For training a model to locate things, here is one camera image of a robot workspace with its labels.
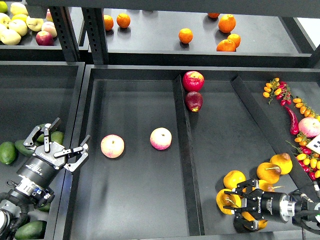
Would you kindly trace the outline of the yellow pear under arm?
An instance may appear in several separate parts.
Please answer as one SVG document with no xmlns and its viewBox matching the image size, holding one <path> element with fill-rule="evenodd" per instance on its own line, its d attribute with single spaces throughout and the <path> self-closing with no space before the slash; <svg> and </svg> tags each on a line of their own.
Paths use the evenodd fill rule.
<svg viewBox="0 0 320 240">
<path fill-rule="evenodd" d="M 266 180 L 259 179 L 258 180 L 258 186 L 248 186 L 244 189 L 245 192 L 252 192 L 255 189 L 261 189 L 265 192 L 275 192 L 278 189 L 284 188 L 284 186 L 281 185 L 273 185 Z"/>
</svg>

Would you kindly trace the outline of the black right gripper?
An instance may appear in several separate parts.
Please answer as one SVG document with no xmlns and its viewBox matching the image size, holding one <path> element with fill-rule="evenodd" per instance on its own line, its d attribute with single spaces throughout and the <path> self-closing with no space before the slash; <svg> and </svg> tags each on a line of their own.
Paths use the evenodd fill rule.
<svg viewBox="0 0 320 240">
<path fill-rule="evenodd" d="M 240 182 L 232 190 L 224 190 L 228 195 L 238 195 L 245 198 L 245 207 L 234 208 L 225 206 L 234 211 L 235 222 L 248 231 L 258 231 L 258 221 L 267 220 L 287 223 L 295 216 L 295 202 L 290 200 L 286 193 L 254 191 L 259 186 L 259 180 L 251 178 Z M 242 212 L 248 212 L 253 221 L 248 221 L 242 216 Z"/>
</svg>

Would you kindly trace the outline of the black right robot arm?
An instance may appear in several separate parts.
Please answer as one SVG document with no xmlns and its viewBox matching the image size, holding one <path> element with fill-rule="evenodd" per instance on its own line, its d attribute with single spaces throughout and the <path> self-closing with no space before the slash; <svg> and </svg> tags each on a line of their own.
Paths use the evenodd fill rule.
<svg viewBox="0 0 320 240">
<path fill-rule="evenodd" d="M 240 182 L 233 189 L 222 189 L 216 196 L 220 211 L 233 215 L 235 222 L 249 231 L 258 231 L 270 221 L 292 224 L 302 230 L 319 235 L 308 223 L 320 225 L 320 204 L 306 194 L 293 191 L 290 194 L 266 191 L 258 179 Z"/>
</svg>

